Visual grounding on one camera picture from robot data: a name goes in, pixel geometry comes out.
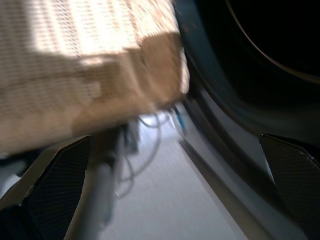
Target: blue cable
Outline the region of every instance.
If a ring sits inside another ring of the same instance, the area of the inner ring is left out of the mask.
[[[178,108],[177,108],[176,106],[173,106],[172,109],[174,110],[174,112],[175,112],[175,114],[176,114],[176,116],[177,116],[177,118],[178,118],[178,121],[179,121],[180,126],[181,126],[181,128],[182,128],[183,135],[186,136],[186,135],[187,135],[187,129],[186,129],[184,120],[182,119],[181,114],[180,114]]]

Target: floor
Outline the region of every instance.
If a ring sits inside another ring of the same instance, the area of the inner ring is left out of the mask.
[[[160,121],[166,114],[159,115]],[[143,120],[154,124],[153,116]],[[139,125],[138,154],[129,156],[136,171],[157,142],[157,129]],[[130,193],[115,203],[100,240],[244,240],[247,237],[198,172],[179,141],[175,117],[161,126],[161,142],[148,167],[134,178]],[[128,167],[123,174],[128,174]],[[128,186],[117,187],[121,195]]]

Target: black perforated panel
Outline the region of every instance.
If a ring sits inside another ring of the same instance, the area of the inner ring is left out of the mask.
[[[310,240],[320,239],[320,168],[318,149],[274,136],[261,136],[262,146],[281,198]]]
[[[42,239],[64,239],[80,200],[89,154],[89,138],[62,150],[23,202]]]

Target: cable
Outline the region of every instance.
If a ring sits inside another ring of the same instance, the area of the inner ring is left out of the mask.
[[[160,127],[163,126],[166,122],[168,122],[170,120],[170,116],[169,115],[166,115],[165,116],[165,119],[163,121],[161,121],[159,124],[160,124]],[[157,129],[159,128],[159,125],[158,124],[155,124],[155,125],[151,125],[151,124],[148,124],[146,123],[141,117],[139,117],[139,121],[145,125],[147,128],[150,128],[150,129]]]
[[[154,148],[153,148],[150,156],[147,158],[147,160],[145,161],[144,165],[142,165],[138,170],[136,170],[136,171],[134,171],[132,173],[132,176],[127,176],[127,177],[121,178],[120,179],[121,182],[131,181],[131,178],[135,178],[138,175],[140,175],[151,164],[151,162],[154,160],[154,158],[155,158],[155,156],[156,156],[156,154],[158,152],[160,143],[161,143],[161,126],[162,126],[162,124],[164,124],[164,122],[167,121],[167,120],[164,120],[163,122],[160,122],[159,117],[158,117],[157,114],[155,114],[154,117],[155,117],[155,120],[156,120],[156,125],[149,125],[149,124],[146,125],[148,128],[155,128],[155,126],[157,128],[157,139],[156,139]]]
[[[130,160],[128,159],[128,156],[125,155],[124,158],[125,158],[126,164],[128,165],[128,168],[129,168],[130,183],[129,183],[129,186],[127,187],[127,189],[124,192],[122,192],[121,194],[119,194],[117,191],[115,191],[115,194],[117,195],[117,197],[119,199],[123,199],[124,197],[126,197],[131,192],[132,188],[135,185],[134,168],[133,168]]]
[[[177,116],[177,119],[178,119],[179,123],[180,123],[180,126],[182,128],[183,134],[186,135],[187,131],[186,131],[185,124],[183,122],[183,119],[181,117],[181,114],[180,114],[179,110],[177,109],[176,106],[173,107],[173,110],[174,110],[174,112],[175,112],[175,114]],[[126,197],[131,192],[132,188],[134,187],[135,177],[140,175],[152,163],[152,161],[155,159],[155,156],[156,156],[156,154],[157,154],[157,152],[159,150],[160,143],[161,143],[161,137],[162,137],[161,136],[162,135],[161,127],[170,120],[170,115],[169,114],[166,115],[165,119],[163,121],[160,121],[159,116],[157,114],[154,114],[154,117],[155,117],[155,120],[156,120],[156,124],[154,124],[154,125],[146,123],[144,120],[142,120],[141,117],[139,117],[139,121],[143,125],[145,125],[147,128],[157,129],[157,139],[156,139],[154,148],[153,148],[150,156],[147,158],[147,160],[145,161],[144,165],[142,165],[138,170],[134,171],[134,168],[133,168],[130,160],[128,159],[128,156],[125,155],[125,161],[127,163],[128,169],[129,169],[129,176],[121,178],[120,182],[121,183],[129,182],[129,186],[126,189],[126,191],[124,191],[121,194],[118,194],[115,191],[115,194],[117,195],[117,197],[119,199],[122,199],[122,198]]]

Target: wire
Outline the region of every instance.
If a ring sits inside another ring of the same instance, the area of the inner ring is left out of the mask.
[[[124,158],[125,158],[126,164],[128,165],[128,168],[129,168],[130,182],[129,182],[129,186],[127,187],[127,189],[124,192],[122,192],[121,194],[119,194],[117,191],[115,191],[115,194],[117,195],[117,197],[119,199],[123,199],[124,197],[126,197],[131,192],[132,188],[135,185],[134,168],[133,168],[130,160],[128,159],[128,156],[125,155]]]
[[[166,115],[165,116],[165,119],[163,121],[161,121],[159,124],[160,124],[160,127],[163,126],[166,122],[168,122],[170,120],[170,115]],[[151,125],[151,124],[148,124],[146,123],[141,117],[139,117],[139,121],[145,125],[147,128],[150,128],[150,129],[157,129],[159,128],[159,125],[158,124],[155,124],[155,125]]]
[[[132,176],[127,176],[127,177],[124,177],[124,178],[121,178],[120,181],[121,182],[128,182],[128,181],[131,181],[131,178],[135,178],[137,177],[138,175],[140,175],[151,163],[152,161],[155,159],[155,156],[158,152],[158,149],[159,149],[159,146],[160,146],[160,143],[161,143],[161,126],[162,124],[164,124],[164,122],[166,120],[164,120],[163,122],[160,122],[159,120],[159,116],[157,114],[154,115],[155,117],[155,120],[156,120],[156,125],[151,125],[151,126],[148,126],[148,128],[154,128],[154,126],[157,127],[157,138],[156,138],[156,142],[154,144],[154,147],[153,147],[153,150],[150,154],[150,156],[147,158],[147,160],[145,161],[145,163],[136,171],[134,171],[132,173]]]

